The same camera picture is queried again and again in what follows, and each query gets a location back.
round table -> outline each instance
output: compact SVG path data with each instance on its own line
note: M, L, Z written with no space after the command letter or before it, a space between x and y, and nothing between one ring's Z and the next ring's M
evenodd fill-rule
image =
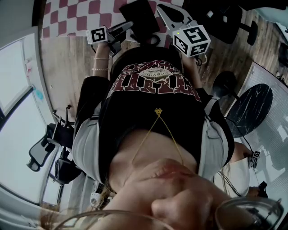
M272 101L272 90L266 84L254 85L243 93L227 115L226 121L233 137L245 136L256 129L267 116Z

gold chain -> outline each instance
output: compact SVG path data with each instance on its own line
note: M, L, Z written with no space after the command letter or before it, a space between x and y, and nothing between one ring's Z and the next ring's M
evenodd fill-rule
M175 144L175 146L176 146L177 152L178 152L178 154L179 154L179 156L180 156L180 158L181 158L181 164L184 165L184 160L183 160L182 154L181 154L181 152L180 152L180 149L178 148L178 145L177 145L177 143L176 143L176 141L175 141L175 139L174 139L174 137L173 137L170 129L168 128L167 124L165 123L165 121L164 121L164 120L162 119L162 117L160 116L161 113L162 113L162 109L155 109L155 113L158 115L158 117L156 118L156 120L155 120L155 122L153 123L152 127L149 129L149 131L147 132L146 136L143 138L141 144L139 145L136 153L134 154L134 156L133 156L133 158L132 158L132 160L131 160L131 165L133 165L133 161L134 161L135 157L137 156L139 150L141 149L142 145L144 144L144 142L145 142L145 140L147 139L148 135L151 133L151 130L153 129L154 125L156 124L156 122L158 121L159 118L161 119L161 121L164 123L164 125L165 125L166 128L168 129L168 131L169 131L169 133L170 133L170 135L171 135L171 137L172 137L172 140L173 140L173 142L174 142L174 144ZM126 176L126 179L125 179L125 181L124 181L124 184L126 183L127 179L128 179L128 174L127 174L127 176Z

fiducial marker cube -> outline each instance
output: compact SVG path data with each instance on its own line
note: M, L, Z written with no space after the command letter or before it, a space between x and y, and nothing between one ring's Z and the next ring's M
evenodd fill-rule
M105 26L98 27L97 29L86 31L88 44L108 41L107 29Z
M187 57L205 53L210 42L211 40L202 25L173 32L173 44Z

red and white checkered pattern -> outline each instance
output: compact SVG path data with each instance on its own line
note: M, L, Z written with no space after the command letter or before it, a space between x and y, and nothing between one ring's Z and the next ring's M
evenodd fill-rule
M43 19L43 38L59 36L86 36L86 30L100 26L107 28L124 22L119 8L135 0L47 0ZM167 29L159 17L156 6L162 2L182 6L184 0L150 0L150 6L159 24L155 33L160 39L159 46L167 44Z

wooden floor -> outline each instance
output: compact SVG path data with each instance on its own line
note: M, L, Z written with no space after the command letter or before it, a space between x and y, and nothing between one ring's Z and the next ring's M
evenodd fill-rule
M235 91L238 92L252 61L273 75L279 71L288 83L288 68L281 68L278 62L279 46L284 40L277 26L263 20L254 11L243 11L242 22L250 25L252 20L258 24L258 37L253 46L246 42L248 33L242 29L239 29L233 44L225 44L210 36L207 63L199 68L203 87L208 93L211 93L214 79L222 71L234 72L238 82ZM45 39L40 45L44 78L52 107L64 116L67 104L72 105L70 117L74 119L82 82L85 76L92 74L94 52L85 37ZM124 42L121 53L135 46L136 43ZM223 112L232 101L233 98L228 96L222 98Z

